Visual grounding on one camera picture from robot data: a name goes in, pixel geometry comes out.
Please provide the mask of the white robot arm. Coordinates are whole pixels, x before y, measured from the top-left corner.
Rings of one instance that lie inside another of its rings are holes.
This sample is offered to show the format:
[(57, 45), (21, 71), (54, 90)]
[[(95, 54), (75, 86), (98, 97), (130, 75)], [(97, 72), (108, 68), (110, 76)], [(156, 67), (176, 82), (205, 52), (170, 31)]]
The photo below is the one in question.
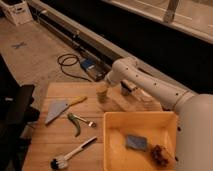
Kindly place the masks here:
[(166, 109), (179, 116), (177, 171), (213, 171), (213, 94), (198, 94), (138, 69), (136, 58), (116, 60), (105, 76), (105, 85), (128, 80), (145, 90)]

